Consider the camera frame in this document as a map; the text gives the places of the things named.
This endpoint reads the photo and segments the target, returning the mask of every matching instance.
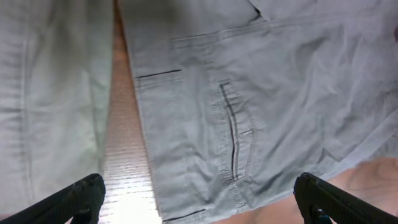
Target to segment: side pocket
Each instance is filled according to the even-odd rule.
[[[245,101],[235,91],[231,82],[220,84],[224,108],[228,116],[229,130],[233,143],[231,152],[231,172],[234,180],[246,175],[255,128],[252,117],[245,107]]]

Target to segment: cloth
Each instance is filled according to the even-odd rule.
[[[101,172],[112,6],[0,1],[0,214]]]
[[[288,196],[302,172],[397,156],[397,1],[120,8],[164,223],[215,222]]]

